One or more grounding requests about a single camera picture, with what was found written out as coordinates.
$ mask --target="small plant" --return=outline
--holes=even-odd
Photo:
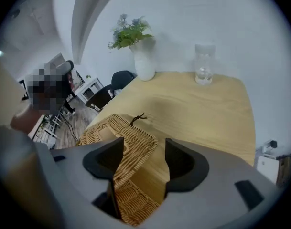
[[[150,34],[144,34],[150,26],[143,17],[133,19],[131,24],[126,22],[127,14],[122,14],[117,22],[117,27],[113,30],[113,40],[108,45],[109,49],[120,49],[129,47],[144,38],[152,37]]]

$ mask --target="chair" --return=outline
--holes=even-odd
[[[97,91],[86,103],[86,106],[96,111],[101,111],[103,107],[108,104],[108,102],[112,99],[108,90],[111,90],[111,85],[105,86],[99,91]]]
[[[115,90],[122,90],[124,87],[126,87],[133,79],[135,79],[135,76],[133,73],[129,71],[118,71],[115,72],[111,79],[111,94],[113,97],[115,97]]]

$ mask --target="potted plant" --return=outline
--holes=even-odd
[[[150,26],[143,17],[133,19],[131,23],[126,21],[127,15],[122,14],[113,30],[113,42],[109,43],[109,49],[129,47],[134,55],[135,68],[138,77],[143,81],[152,79],[155,75],[155,67],[151,62],[151,43],[146,41],[152,35],[144,31]]]

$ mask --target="woven basket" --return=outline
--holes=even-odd
[[[108,129],[115,137],[124,138],[123,159],[114,178],[115,195],[122,220],[132,226],[141,224],[159,206],[130,178],[152,155],[158,145],[156,137],[140,128],[129,126],[129,121],[117,114],[88,128],[81,136],[79,145],[104,141],[102,131]]]

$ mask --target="gray floor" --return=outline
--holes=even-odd
[[[66,119],[72,125],[75,136],[79,139],[84,130],[90,122],[96,117],[95,110],[88,108],[85,104],[75,98],[69,102],[71,108],[75,108],[74,115],[69,114]],[[55,149],[72,147],[76,145],[75,139],[72,137],[69,127],[62,121],[61,127],[56,130],[55,134],[58,136]]]

